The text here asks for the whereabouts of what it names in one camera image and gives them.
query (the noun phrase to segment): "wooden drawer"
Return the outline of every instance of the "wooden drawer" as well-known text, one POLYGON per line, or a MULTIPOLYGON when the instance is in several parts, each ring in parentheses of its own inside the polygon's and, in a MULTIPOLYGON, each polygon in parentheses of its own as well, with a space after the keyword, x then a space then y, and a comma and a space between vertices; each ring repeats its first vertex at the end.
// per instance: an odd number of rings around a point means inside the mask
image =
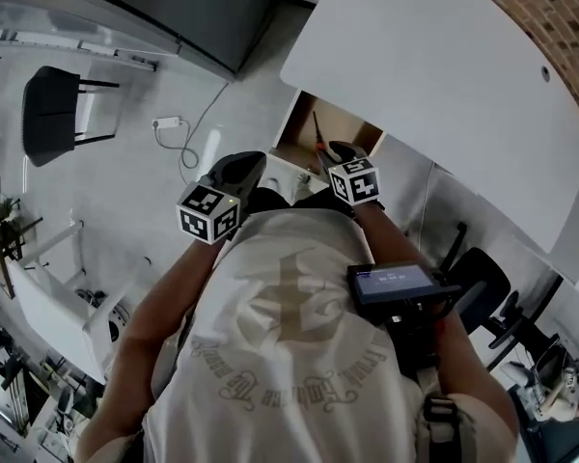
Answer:
POLYGON ((379 128, 323 99, 298 91, 268 153, 269 158, 324 180, 317 161, 314 111, 326 144, 346 141, 360 146, 371 156, 384 139, 385 133, 379 128))

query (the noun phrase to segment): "gray floor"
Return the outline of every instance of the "gray floor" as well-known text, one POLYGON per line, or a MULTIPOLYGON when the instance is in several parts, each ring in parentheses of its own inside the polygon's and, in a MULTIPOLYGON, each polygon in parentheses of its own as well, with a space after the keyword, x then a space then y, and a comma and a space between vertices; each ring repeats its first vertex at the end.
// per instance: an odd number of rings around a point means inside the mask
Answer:
MULTIPOLYGON (((191 147, 202 153, 208 133, 221 132, 215 158, 241 150, 267 151, 283 121, 294 89, 279 78, 291 45, 309 11, 284 6, 245 68, 243 78, 219 97, 195 133, 191 147)), ((71 221, 83 220, 82 255, 72 246, 47 255, 52 272, 69 276, 83 259, 89 286, 111 291, 129 264, 147 256, 152 268, 129 295, 134 306, 158 277, 188 247, 179 232, 175 204, 184 189, 178 172, 178 152, 155 142, 151 123, 157 117, 179 115, 194 123, 224 81, 198 68, 168 62, 155 73, 108 68, 63 52, 19 51, 0 61, 0 176, 2 191, 21 195, 25 211, 42 216, 37 239, 43 240, 71 221), (20 144, 21 100, 24 85, 36 70, 52 65, 90 78, 102 74, 124 84, 127 96, 114 140, 77 148, 50 164, 26 164, 20 144)), ((113 128, 116 111, 99 105, 95 125, 113 128)), ((180 145, 181 128, 162 132, 164 142, 180 145)), ((374 157, 380 168, 388 214, 418 241, 430 161, 395 140, 386 138, 374 157)), ((187 180, 197 171, 185 171, 187 180)), ((269 161, 264 177, 275 177, 290 197, 295 172, 269 161)), ((552 276, 548 268, 513 237, 513 228, 495 208, 471 193, 450 175, 435 168, 429 178, 422 250, 434 263, 452 244, 458 221, 469 225, 465 249, 485 249, 505 270, 522 299, 535 300, 552 276)), ((473 341, 488 362, 492 337, 478 331, 473 341)))

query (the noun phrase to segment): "power plug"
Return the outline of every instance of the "power plug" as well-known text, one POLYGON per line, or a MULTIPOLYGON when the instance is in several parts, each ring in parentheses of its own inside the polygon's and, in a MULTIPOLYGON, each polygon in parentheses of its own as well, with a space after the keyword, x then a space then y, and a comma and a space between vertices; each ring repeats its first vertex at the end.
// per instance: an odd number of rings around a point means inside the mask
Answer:
POLYGON ((180 125, 180 117, 163 117, 152 121, 152 129, 176 128, 180 125))

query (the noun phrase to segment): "white desk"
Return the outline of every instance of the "white desk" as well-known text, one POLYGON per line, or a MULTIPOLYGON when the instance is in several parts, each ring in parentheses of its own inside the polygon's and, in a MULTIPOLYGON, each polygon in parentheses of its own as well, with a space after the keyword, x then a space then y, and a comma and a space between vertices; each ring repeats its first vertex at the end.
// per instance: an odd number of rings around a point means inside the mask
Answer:
POLYGON ((320 0, 281 77, 432 159, 545 252, 556 243, 579 189, 579 108, 490 0, 320 0))

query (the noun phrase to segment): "white t-shirt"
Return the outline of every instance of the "white t-shirt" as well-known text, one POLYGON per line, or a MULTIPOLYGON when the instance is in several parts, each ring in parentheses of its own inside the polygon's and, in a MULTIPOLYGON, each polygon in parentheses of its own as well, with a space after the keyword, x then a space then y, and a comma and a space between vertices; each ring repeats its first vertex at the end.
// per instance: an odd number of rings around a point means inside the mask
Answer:
MULTIPOLYGON (((144 418, 145 460, 414 461, 421 392, 400 374, 387 334, 353 312, 345 280, 349 265, 369 261, 359 227, 340 213, 251 217, 144 418)), ((478 461, 510 460, 504 422, 474 398, 455 401, 476 420, 478 461)), ((93 461, 114 461, 125 441, 93 461)))

